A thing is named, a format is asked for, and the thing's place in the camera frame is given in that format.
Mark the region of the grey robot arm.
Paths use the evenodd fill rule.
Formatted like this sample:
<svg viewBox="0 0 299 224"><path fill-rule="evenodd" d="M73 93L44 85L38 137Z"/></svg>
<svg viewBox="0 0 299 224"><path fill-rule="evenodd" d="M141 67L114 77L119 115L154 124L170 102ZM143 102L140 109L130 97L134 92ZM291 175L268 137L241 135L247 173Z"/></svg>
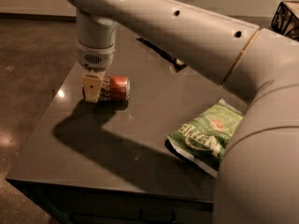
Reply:
<svg viewBox="0 0 299 224"><path fill-rule="evenodd" d="M68 0L106 17L250 104L218 171L213 224L299 224L298 44L174 0Z"/></svg>

